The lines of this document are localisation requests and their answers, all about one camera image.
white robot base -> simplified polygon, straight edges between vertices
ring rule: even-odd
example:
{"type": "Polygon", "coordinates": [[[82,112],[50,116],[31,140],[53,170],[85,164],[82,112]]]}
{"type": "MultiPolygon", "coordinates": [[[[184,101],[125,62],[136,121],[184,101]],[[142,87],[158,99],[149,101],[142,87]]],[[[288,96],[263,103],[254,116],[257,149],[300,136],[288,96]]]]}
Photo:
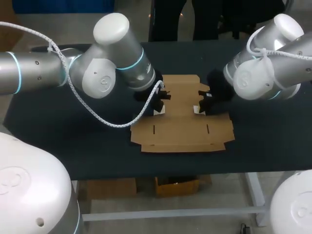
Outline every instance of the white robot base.
{"type": "Polygon", "coordinates": [[[0,233],[83,234],[70,177],[51,154],[0,133],[0,233]]]}
{"type": "Polygon", "coordinates": [[[271,203],[275,234],[312,233],[312,170],[296,173],[282,183],[271,203]]]}

blue wall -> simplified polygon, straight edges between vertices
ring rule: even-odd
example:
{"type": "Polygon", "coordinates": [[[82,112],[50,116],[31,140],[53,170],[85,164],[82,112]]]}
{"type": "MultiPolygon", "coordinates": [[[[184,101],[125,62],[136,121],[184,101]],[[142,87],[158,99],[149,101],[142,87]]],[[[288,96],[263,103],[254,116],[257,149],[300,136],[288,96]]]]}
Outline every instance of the blue wall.
{"type": "Polygon", "coordinates": [[[13,0],[13,8],[17,14],[111,13],[114,0],[13,0]]]}

white sticker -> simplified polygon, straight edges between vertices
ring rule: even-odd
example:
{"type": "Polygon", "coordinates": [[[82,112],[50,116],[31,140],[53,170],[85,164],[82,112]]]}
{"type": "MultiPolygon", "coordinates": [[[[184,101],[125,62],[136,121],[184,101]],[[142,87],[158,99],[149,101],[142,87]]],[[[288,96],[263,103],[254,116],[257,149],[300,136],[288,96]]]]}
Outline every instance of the white sticker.
{"type": "Polygon", "coordinates": [[[199,112],[199,106],[193,106],[193,109],[194,109],[194,113],[195,114],[199,114],[199,115],[206,115],[206,112],[199,112]]]}

person's leg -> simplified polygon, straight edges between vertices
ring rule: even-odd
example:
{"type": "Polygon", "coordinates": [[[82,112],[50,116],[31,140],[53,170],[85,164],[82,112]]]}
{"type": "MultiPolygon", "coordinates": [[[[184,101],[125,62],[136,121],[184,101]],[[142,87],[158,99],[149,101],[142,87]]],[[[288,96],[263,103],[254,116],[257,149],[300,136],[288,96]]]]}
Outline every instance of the person's leg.
{"type": "Polygon", "coordinates": [[[154,18],[150,41],[175,41],[180,13],[186,0],[154,0],[154,18]]]}
{"type": "Polygon", "coordinates": [[[218,39],[222,0],[192,0],[195,13],[193,40],[218,39]]]}

metal table frame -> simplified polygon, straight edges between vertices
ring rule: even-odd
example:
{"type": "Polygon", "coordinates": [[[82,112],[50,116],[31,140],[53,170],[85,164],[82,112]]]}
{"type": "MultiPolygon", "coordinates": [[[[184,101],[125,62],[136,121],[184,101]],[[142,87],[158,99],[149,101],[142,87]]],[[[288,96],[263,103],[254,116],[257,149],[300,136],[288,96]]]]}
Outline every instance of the metal table frame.
{"type": "MultiPolygon", "coordinates": [[[[136,218],[160,218],[160,217],[182,217],[182,216],[204,216],[204,215],[241,215],[256,214],[256,223],[259,227],[264,227],[269,222],[270,206],[273,195],[277,188],[295,171],[284,172],[276,184],[272,194],[264,197],[261,185],[256,172],[245,173],[249,191],[252,197],[253,206],[241,208],[215,208],[215,209],[184,209],[184,210],[160,210],[160,211],[135,211],[102,214],[83,214],[84,222],[136,219],[136,218]]],[[[75,191],[78,190],[78,181],[72,181],[75,191]]]]}

